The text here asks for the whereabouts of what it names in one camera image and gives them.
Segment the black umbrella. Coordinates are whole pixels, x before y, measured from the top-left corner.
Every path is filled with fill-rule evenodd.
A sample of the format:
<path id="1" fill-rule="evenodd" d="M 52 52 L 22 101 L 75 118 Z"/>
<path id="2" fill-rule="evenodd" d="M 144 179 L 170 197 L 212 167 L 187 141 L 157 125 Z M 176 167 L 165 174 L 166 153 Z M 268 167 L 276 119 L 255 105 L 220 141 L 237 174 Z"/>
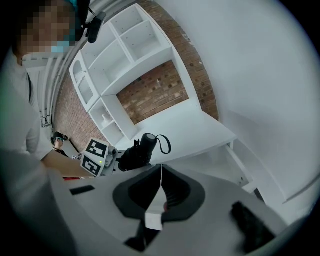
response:
<path id="1" fill-rule="evenodd" d="M 167 142 L 168 152 L 163 151 L 159 137 L 163 137 Z M 127 172 L 149 166 L 157 143 L 159 143 L 162 154 L 168 155 L 171 153 L 172 145 L 166 136 L 162 134 L 155 136 L 151 133 L 145 133 L 141 139 L 135 140 L 134 145 L 128 148 L 120 158 L 116 159 L 118 168 L 122 172 Z"/>

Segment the person's grey shirt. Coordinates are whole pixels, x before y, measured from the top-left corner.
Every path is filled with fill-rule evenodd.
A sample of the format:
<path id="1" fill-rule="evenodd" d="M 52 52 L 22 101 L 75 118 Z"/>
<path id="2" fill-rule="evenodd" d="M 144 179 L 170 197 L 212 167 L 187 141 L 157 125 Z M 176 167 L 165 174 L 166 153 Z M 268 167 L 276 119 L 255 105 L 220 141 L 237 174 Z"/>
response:
<path id="1" fill-rule="evenodd" d="M 0 149 L 39 161 L 53 150 L 42 131 L 36 91 L 11 48 L 0 70 Z"/>

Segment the white hutch shelf unit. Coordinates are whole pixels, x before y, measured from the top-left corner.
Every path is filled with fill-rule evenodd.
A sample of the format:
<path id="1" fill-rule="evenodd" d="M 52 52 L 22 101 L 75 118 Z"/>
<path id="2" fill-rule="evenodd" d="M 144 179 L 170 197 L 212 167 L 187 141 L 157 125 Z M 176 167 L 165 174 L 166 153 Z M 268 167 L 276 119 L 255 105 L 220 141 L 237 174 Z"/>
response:
<path id="1" fill-rule="evenodd" d="M 186 91 L 201 109 L 193 82 L 182 58 L 158 23 L 138 4 L 111 18 L 100 29 L 95 43 L 77 53 L 70 76 L 78 97 L 90 117 L 112 145 L 131 140 L 138 132 L 118 93 L 147 72 L 172 62 Z M 102 127 L 102 114 L 110 123 Z"/>

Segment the person's left forearm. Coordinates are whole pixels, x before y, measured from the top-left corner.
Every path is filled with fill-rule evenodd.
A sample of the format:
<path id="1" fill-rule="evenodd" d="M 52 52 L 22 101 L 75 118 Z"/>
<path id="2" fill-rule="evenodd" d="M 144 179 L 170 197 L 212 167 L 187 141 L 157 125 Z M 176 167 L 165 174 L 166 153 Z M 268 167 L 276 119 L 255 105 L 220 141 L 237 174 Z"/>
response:
<path id="1" fill-rule="evenodd" d="M 93 177 L 81 167 L 79 160 L 68 158 L 56 151 L 48 153 L 41 162 L 50 169 L 57 170 L 65 178 L 87 178 Z"/>

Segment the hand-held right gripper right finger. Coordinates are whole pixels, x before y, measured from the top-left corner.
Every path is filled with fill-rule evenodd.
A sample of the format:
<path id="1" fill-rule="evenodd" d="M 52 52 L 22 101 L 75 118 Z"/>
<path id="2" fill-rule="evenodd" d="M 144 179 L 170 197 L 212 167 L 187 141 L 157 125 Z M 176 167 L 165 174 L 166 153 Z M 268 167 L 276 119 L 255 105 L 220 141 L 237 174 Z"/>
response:
<path id="1" fill-rule="evenodd" d="M 232 205 L 243 203 L 268 229 L 278 235 L 285 221 L 254 195 L 228 180 L 174 167 L 199 182 L 205 190 L 200 209 L 188 220 L 166 222 L 148 247 L 149 256 L 242 256 L 243 235 L 231 215 Z"/>

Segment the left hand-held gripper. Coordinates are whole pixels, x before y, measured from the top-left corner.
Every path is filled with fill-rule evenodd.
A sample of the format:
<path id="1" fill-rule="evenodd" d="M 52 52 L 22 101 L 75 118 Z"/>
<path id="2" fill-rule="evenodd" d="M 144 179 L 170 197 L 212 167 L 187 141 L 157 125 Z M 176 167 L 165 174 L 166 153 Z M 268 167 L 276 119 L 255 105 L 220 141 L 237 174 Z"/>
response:
<path id="1" fill-rule="evenodd" d="M 123 154 L 108 142 L 91 138 L 82 152 L 81 167 L 94 177 L 111 176 L 118 168 L 117 159 Z"/>

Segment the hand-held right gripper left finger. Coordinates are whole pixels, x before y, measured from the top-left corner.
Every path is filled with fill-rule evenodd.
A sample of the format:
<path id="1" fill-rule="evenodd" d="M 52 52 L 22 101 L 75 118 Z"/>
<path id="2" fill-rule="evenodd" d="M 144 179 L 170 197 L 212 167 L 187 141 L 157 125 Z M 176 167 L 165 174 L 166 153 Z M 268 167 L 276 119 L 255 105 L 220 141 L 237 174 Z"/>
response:
<path id="1" fill-rule="evenodd" d="M 103 177 L 67 181 L 75 200 L 100 227 L 130 248 L 143 252 L 162 231 L 163 208 L 154 205 L 162 168 L 149 165 Z"/>

